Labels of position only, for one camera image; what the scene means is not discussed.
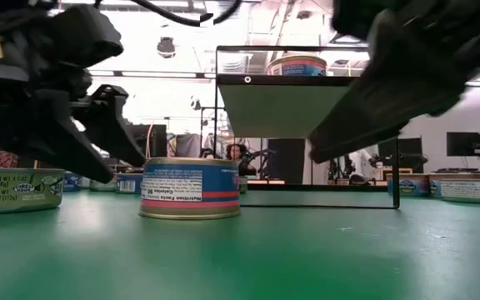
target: white wall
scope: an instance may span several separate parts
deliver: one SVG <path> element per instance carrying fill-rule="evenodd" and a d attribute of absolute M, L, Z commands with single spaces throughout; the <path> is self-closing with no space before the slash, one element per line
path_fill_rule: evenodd
<path fill-rule="evenodd" d="M 101 84 L 118 85 L 129 94 L 123 107 L 123 116 L 133 123 L 166 124 L 171 133 L 199 133 L 201 111 L 191 107 L 191 97 L 199 99 L 201 106 L 214 106 L 214 84 L 207 80 L 158 79 L 141 77 L 94 77 L 88 93 L 93 93 Z M 218 118 L 223 111 L 218 111 Z M 203 112 L 206 119 L 213 118 L 213 110 Z M 203 133 L 213 132 L 209 119 Z"/>
<path fill-rule="evenodd" d="M 447 132 L 480 133 L 480 87 L 469 88 L 461 102 L 441 117 L 414 118 L 402 131 L 401 138 L 422 137 L 423 154 L 429 159 L 424 172 L 439 168 L 465 168 L 462 157 L 448 157 Z M 480 169 L 480 157 L 467 157 L 468 168 Z"/>

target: metal can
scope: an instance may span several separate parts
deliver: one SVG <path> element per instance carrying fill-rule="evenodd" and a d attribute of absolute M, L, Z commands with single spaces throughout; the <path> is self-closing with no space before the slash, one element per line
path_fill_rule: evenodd
<path fill-rule="evenodd" d="M 83 176 L 72 172 L 66 172 L 64 174 L 64 192 L 80 191 L 82 181 Z"/>
<path fill-rule="evenodd" d="M 267 66 L 267 75 L 325 76 L 327 62 L 313 55 L 281 57 Z"/>
<path fill-rule="evenodd" d="M 442 200 L 480 204 L 480 179 L 443 179 Z"/>
<path fill-rule="evenodd" d="M 245 176 L 241 176 L 238 178 L 238 191 L 240 193 L 247 193 L 248 192 L 248 178 Z"/>
<path fill-rule="evenodd" d="M 0 213 L 56 208 L 63 185 L 63 170 L 0 168 Z"/>
<path fill-rule="evenodd" d="M 387 174 L 388 193 L 393 193 L 393 176 Z M 399 174 L 399 195 L 401 197 L 428 197 L 431 194 L 427 174 Z"/>
<path fill-rule="evenodd" d="M 442 197 L 442 181 L 446 179 L 480 179 L 480 173 L 433 173 L 429 175 L 431 196 Z"/>
<path fill-rule="evenodd" d="M 116 176 L 108 182 L 102 183 L 96 180 L 90 180 L 90 191 L 92 192 L 115 192 L 116 191 Z"/>
<path fill-rule="evenodd" d="M 142 180 L 140 215 L 166 219 L 214 219 L 240 214 L 238 169 L 212 158 L 155 157 Z"/>
<path fill-rule="evenodd" d="M 140 194 L 142 192 L 142 174 L 116 175 L 116 193 Z"/>

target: ceiling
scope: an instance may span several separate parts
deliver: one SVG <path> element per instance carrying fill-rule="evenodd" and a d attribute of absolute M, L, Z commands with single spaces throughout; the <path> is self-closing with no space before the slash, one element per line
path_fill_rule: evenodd
<path fill-rule="evenodd" d="M 61 9 L 93 0 L 62 0 Z M 141 9 L 128 0 L 103 0 L 102 10 L 122 34 L 125 51 L 91 70 L 148 72 L 203 72 L 215 69 L 218 45 L 326 46 L 336 35 L 330 27 L 332 0 L 246 0 L 231 19 L 210 27 L 186 27 Z M 219 14 L 231 1 L 151 1 L 185 18 L 201 13 Z M 161 37 L 173 38 L 176 55 L 157 53 Z M 338 76 L 357 76 L 367 61 L 346 52 L 323 53 Z M 267 65 L 282 52 L 220 53 L 220 73 L 265 73 Z"/>

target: black cable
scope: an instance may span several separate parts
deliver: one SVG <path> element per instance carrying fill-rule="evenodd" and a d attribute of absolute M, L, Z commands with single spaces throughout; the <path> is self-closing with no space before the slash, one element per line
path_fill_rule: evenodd
<path fill-rule="evenodd" d="M 369 207 L 369 206 L 363 206 L 363 207 L 356 207 L 356 206 L 350 206 L 350 205 L 321 205 L 321 204 L 240 204 L 241 208 L 367 208 L 367 209 L 389 209 L 392 207 Z"/>
<path fill-rule="evenodd" d="M 179 24 L 186 25 L 186 26 L 201 27 L 202 22 L 206 22 L 206 21 L 210 20 L 211 18 L 213 18 L 213 15 L 211 13 L 205 13 L 199 18 L 198 21 L 191 20 L 191 19 L 187 19 L 185 17 L 179 17 L 178 15 L 176 15 L 174 13 L 171 13 L 167 10 L 161 9 L 160 7 L 148 2 L 147 0 L 131 0 L 131 1 L 140 5 L 143 8 L 146 8 L 146 9 L 148 9 L 148 10 L 154 12 L 154 13 L 159 14 L 160 16 L 162 16 L 162 17 L 164 17 L 168 20 L 171 20 L 171 21 L 174 21 L 175 23 L 179 23 Z"/>
<path fill-rule="evenodd" d="M 99 3 L 101 3 L 101 1 L 102 0 L 96 0 L 96 4 L 95 4 L 95 5 L 97 5 L 96 8 L 99 7 Z M 161 9 L 160 7 L 148 2 L 147 0 L 131 0 L 131 1 L 140 5 L 143 8 L 146 8 L 146 9 L 148 9 L 148 10 L 154 12 L 154 13 L 159 14 L 160 16 L 162 16 L 162 17 L 164 17 L 168 20 L 171 20 L 171 21 L 174 21 L 175 23 L 179 23 L 179 24 L 186 25 L 186 26 L 201 27 L 201 23 L 206 22 L 206 21 L 210 20 L 211 18 L 213 18 L 212 13 L 205 13 L 199 18 L 199 20 L 191 20 L 191 19 L 188 19 L 188 18 L 185 18 L 185 17 L 179 17 L 178 15 L 176 15 L 174 13 L 171 13 L 169 11 Z M 241 4 L 242 4 L 242 0 L 235 0 L 234 3 L 232 4 L 232 6 L 227 11 L 225 11 L 219 17 L 215 18 L 212 21 L 212 24 L 216 25 L 216 24 L 219 24 L 219 23 L 229 19 L 240 8 Z"/>

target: green table surface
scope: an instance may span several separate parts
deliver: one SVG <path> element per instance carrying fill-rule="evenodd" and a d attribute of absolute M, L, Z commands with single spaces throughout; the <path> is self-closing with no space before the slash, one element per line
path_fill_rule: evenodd
<path fill-rule="evenodd" d="M 0 215 L 0 299 L 480 300 L 480 205 L 245 207 L 240 217 L 138 216 L 138 197 L 67 193 Z M 390 203 L 383 192 L 256 192 L 245 203 Z"/>

